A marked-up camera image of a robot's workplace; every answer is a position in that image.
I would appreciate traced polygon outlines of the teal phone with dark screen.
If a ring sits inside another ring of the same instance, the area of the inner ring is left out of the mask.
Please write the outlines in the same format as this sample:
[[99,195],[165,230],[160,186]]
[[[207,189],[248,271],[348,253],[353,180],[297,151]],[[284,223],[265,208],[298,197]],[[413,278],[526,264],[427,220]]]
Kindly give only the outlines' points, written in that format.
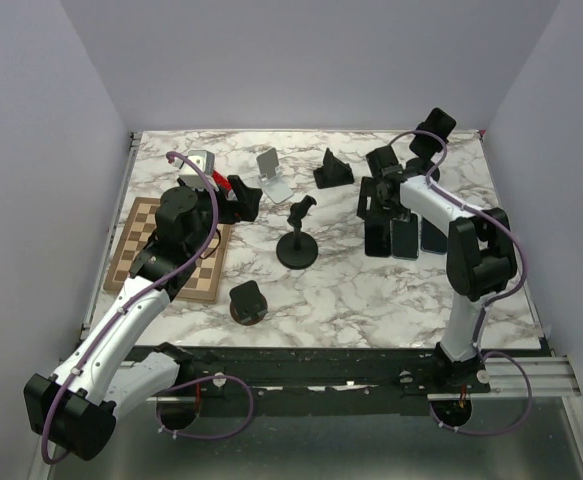
[[410,213],[391,221],[391,255],[394,258],[416,260],[419,256],[419,221]]

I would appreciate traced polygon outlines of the black round base clamp stand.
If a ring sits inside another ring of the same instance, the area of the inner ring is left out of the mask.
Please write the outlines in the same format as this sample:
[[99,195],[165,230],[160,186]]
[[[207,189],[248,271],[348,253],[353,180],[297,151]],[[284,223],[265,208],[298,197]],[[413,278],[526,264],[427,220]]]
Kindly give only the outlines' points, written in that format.
[[312,196],[306,195],[301,201],[293,203],[287,223],[293,231],[283,235],[276,245],[276,256],[279,262],[292,270],[302,270],[310,267],[318,256],[318,245],[315,239],[302,231],[302,220],[308,210],[317,204]]

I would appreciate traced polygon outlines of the blue phone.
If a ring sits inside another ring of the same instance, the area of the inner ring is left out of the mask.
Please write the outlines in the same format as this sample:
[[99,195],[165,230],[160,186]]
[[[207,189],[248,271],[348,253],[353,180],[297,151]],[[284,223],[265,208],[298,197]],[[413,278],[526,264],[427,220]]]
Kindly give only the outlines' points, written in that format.
[[426,218],[421,218],[420,249],[424,252],[445,255],[448,241],[445,234]]

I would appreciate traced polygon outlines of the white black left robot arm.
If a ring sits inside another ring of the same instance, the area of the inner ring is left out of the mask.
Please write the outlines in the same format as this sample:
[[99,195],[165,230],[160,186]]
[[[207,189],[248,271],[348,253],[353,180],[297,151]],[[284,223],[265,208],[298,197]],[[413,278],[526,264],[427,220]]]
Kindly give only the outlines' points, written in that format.
[[120,366],[152,321],[176,298],[221,224],[252,222],[262,191],[231,175],[235,197],[207,184],[194,191],[184,182],[164,192],[154,213],[155,229],[135,257],[117,300],[76,350],[52,374],[33,375],[24,387],[31,429],[41,437],[41,454],[56,463],[49,446],[63,455],[95,458],[118,420],[153,394],[185,393],[191,368],[152,353],[129,370]]

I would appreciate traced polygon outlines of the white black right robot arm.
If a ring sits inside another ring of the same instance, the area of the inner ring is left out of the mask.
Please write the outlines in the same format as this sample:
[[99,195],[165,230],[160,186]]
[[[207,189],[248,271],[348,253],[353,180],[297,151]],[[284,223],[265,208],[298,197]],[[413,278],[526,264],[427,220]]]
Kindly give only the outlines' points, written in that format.
[[446,239],[446,275],[454,291],[449,321],[436,346],[441,361],[431,379],[451,392],[467,380],[465,363],[479,357],[479,343],[491,304],[508,295],[517,274],[507,214],[462,201],[435,181],[425,168],[430,160],[402,165],[391,145],[366,155],[370,175],[361,181],[357,216],[365,224],[365,253],[417,256],[418,221],[428,221]]

